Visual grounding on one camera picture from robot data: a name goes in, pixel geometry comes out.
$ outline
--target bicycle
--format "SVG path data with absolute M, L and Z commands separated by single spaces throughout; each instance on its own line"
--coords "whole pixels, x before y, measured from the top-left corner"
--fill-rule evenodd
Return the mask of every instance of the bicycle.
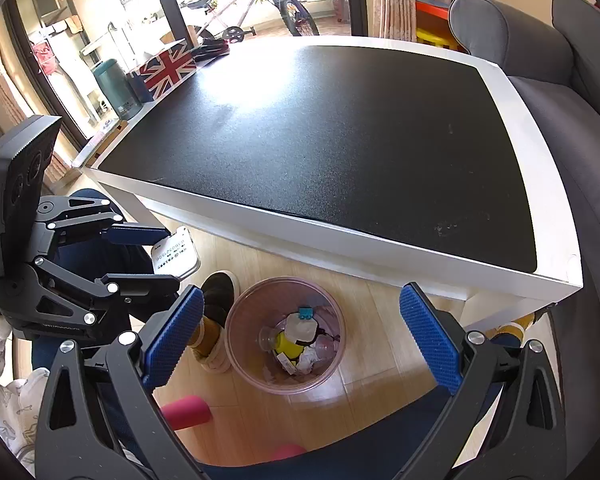
M 244 19 L 247 17 L 247 13 L 256 2 L 256 0 L 251 0 L 247 5 L 247 8 L 243 12 L 240 20 L 238 20 L 238 24 L 234 26 L 228 26 L 220 16 L 222 13 L 227 10 L 230 6 L 232 6 L 238 0 L 229 0 L 224 6 L 220 9 L 215 9 L 211 2 L 213 0 L 197 0 L 195 2 L 191 2 L 187 4 L 189 9 L 205 9 L 205 14 L 210 14 L 210 19 L 202 26 L 195 26 L 196 35 L 200 43 L 204 43 L 205 40 L 215 40 L 216 36 L 222 36 L 223 39 L 228 40 L 230 43 L 239 43 L 244 40 L 245 34 L 253 34 L 256 35 L 255 29 L 251 27 L 251 30 L 244 31 L 241 26 L 244 22 Z M 318 27 L 315 24 L 314 19 L 306 7 L 300 2 L 300 0 L 267 0 L 272 3 L 278 11 L 280 12 L 280 16 L 282 17 L 283 22 L 288 28 L 289 32 L 293 36 L 319 36 L 320 33 L 318 31 Z M 224 27 L 222 33 L 213 35 L 211 32 L 207 30 L 207 27 L 213 23 L 215 20 L 218 20 L 219 23 Z

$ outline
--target curtain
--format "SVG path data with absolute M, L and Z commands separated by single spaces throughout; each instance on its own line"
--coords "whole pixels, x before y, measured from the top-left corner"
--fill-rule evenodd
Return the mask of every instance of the curtain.
M 6 71 L 0 55 L 0 136 L 33 115 L 20 91 Z M 45 183 L 49 186 L 60 180 L 69 167 L 55 153 L 45 171 Z
M 416 0 L 374 0 L 373 36 L 416 41 Z

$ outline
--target union jack box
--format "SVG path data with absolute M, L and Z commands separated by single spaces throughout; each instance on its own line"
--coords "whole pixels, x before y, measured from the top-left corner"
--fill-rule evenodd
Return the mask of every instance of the union jack box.
M 159 99 L 182 79 L 196 71 L 191 50 L 185 40 L 174 41 L 165 46 L 146 63 L 127 74 L 131 87 L 143 102 Z

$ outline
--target white patterned fabric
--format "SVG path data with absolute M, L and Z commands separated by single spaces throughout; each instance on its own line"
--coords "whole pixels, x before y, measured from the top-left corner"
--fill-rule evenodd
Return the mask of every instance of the white patterned fabric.
M 373 37 L 416 41 L 416 0 L 374 0 Z
M 11 327 L 0 317 L 0 376 L 4 369 L 4 342 L 10 333 Z M 0 437 L 34 476 L 36 428 L 48 377 L 49 370 L 38 368 L 26 380 L 17 379 L 6 388 L 0 386 Z

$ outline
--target sofa cushion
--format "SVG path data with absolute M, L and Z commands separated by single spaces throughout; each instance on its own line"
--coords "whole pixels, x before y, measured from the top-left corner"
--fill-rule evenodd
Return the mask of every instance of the sofa cushion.
M 586 0 L 554 0 L 552 13 L 574 51 L 570 86 L 600 114 L 600 10 Z
M 496 0 L 454 0 L 453 35 L 472 56 L 507 75 L 568 84 L 573 68 L 569 43 L 553 27 Z
M 586 304 L 586 308 L 591 309 L 587 324 L 580 323 L 582 314 L 572 313 L 574 319 L 570 322 L 568 311 L 560 312 L 560 306 L 555 309 L 556 316 L 563 316 L 558 320 L 560 331 L 556 335 L 567 338 L 557 342 L 563 357 L 568 456 L 574 454 L 570 458 L 571 469 L 575 465 L 572 460 L 581 459 L 600 435 L 600 323 L 596 321 L 600 307 L 595 301 L 595 292 L 600 299 L 600 116 L 567 86 L 519 77 L 510 80 L 531 111 L 554 156 L 571 205 L 580 253 L 589 267 L 595 288 L 593 291 L 589 285 L 588 291 L 572 300 L 576 306 L 571 305 L 571 308 L 581 310 Z M 596 345 L 579 353 L 577 361 L 572 360 L 573 352 L 588 344 L 595 332 L 598 332 Z M 591 420 L 583 419 L 578 413 L 584 406 Z

